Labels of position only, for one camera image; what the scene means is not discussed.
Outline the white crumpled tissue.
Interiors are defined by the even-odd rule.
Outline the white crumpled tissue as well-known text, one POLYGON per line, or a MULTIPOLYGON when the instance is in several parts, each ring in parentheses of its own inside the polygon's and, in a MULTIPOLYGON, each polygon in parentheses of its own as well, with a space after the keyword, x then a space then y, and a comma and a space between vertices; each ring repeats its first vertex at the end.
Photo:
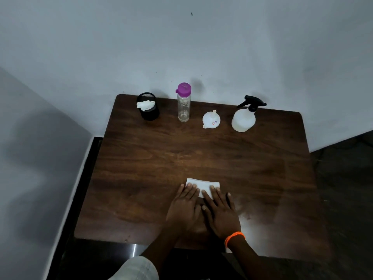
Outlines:
POLYGON ((142 112, 150 111, 155 107, 155 105, 156 102, 150 100, 137 102, 137 108, 140 109, 142 112))

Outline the person's right hand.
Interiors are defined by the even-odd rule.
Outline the person's right hand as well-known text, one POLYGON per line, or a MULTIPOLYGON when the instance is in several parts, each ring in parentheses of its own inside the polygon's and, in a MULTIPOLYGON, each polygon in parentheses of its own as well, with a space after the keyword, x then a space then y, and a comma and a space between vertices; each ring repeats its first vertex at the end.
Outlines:
POLYGON ((208 224, 213 233, 218 238, 225 241, 227 237, 238 232, 241 232, 241 224, 236 211, 231 210, 227 200, 227 193, 221 191, 223 206, 216 206, 213 199, 208 196, 206 191, 202 191, 207 206, 212 213, 212 224, 208 224))

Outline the black mesh cup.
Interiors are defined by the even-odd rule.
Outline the black mesh cup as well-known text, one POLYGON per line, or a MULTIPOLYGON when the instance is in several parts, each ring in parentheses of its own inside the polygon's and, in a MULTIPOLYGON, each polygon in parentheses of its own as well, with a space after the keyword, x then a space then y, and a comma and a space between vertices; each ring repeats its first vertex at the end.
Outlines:
POLYGON ((140 112, 140 114, 141 114, 141 116, 144 120, 154 121, 160 115, 160 111, 159 111, 159 108, 158 108, 158 105, 157 105, 157 99, 156 99, 155 95, 150 93, 150 92, 142 93, 142 94, 138 95, 138 97, 137 97, 137 102, 146 101, 146 100, 155 101, 156 102, 155 107, 153 109, 151 109, 150 111, 145 111, 145 112, 142 112, 139 109, 139 112, 140 112))

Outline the white plastic funnel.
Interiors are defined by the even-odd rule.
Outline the white plastic funnel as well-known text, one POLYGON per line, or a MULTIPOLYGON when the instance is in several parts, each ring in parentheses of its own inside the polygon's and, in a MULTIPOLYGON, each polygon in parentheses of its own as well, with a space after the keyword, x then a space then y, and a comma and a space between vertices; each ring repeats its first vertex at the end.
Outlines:
POLYGON ((212 112, 207 112, 203 115, 202 118, 203 121, 203 128, 216 128, 219 126, 221 119, 220 116, 217 114, 216 110, 213 110, 212 112))

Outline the clear bottle with purple cap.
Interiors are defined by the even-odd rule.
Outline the clear bottle with purple cap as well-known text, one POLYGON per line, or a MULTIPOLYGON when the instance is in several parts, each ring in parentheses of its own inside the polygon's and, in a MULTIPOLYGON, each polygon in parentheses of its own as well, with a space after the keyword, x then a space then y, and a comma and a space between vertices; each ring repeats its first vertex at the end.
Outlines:
POLYGON ((187 122, 190 115, 192 88, 189 83, 180 83, 175 90, 178 101, 178 119, 180 122, 187 122))

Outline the person's right forearm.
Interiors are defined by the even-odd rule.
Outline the person's right forearm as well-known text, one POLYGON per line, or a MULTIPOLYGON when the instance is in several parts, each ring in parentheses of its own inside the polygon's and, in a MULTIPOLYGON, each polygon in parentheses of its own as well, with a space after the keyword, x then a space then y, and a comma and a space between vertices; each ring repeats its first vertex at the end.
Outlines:
POLYGON ((239 262, 248 280, 282 280, 282 278, 267 266, 258 254, 238 232, 225 240, 225 245, 239 262))

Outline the person's left forearm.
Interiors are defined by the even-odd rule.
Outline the person's left forearm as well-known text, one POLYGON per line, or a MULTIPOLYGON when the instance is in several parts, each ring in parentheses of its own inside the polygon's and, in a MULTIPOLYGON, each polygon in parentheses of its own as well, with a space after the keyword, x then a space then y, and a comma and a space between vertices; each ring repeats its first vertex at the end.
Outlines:
POLYGON ((156 239, 141 254, 142 257, 154 265, 159 277, 168 255, 186 231, 187 229, 184 227, 164 227, 156 239))

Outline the person's left hand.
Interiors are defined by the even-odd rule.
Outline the person's left hand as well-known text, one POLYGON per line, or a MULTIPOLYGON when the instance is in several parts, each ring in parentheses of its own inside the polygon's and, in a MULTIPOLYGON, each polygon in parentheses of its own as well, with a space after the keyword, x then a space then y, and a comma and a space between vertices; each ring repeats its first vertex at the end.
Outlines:
POLYGON ((196 203, 188 202, 188 191, 187 184, 184 189, 184 199, 176 202, 174 202, 173 199, 166 215, 164 227, 178 226, 189 230, 198 220, 201 213, 201 205, 199 205, 197 201, 196 203))

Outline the white tissue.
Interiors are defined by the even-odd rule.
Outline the white tissue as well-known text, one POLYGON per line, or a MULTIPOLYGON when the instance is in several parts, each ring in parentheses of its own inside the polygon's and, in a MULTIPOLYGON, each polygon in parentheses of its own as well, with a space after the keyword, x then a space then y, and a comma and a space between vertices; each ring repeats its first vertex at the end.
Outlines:
POLYGON ((142 112, 150 111, 155 107, 155 105, 156 102, 150 100, 137 102, 137 108, 140 109, 142 112))
POLYGON ((208 196, 210 198, 213 198, 210 187, 213 186, 214 188, 220 188, 220 183, 219 182, 210 182, 210 181, 203 181, 203 180, 198 180, 198 179, 187 178, 186 179, 186 185, 189 184, 189 183, 192 184, 192 185, 195 184, 197 186, 197 188, 200 189, 200 193, 199 193, 199 196, 198 196, 199 198, 204 197, 202 191, 206 191, 208 196))

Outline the white spray bottle black trigger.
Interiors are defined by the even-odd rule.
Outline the white spray bottle black trigger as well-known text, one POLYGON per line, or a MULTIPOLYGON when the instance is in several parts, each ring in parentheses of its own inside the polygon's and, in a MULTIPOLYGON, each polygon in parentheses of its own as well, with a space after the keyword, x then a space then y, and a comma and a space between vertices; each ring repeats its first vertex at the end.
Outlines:
POLYGON ((237 132, 246 132, 254 126, 256 117, 255 112, 259 107, 267 106, 267 103, 261 99, 245 95, 244 102, 237 106, 237 110, 233 116, 231 125, 232 128, 237 132))

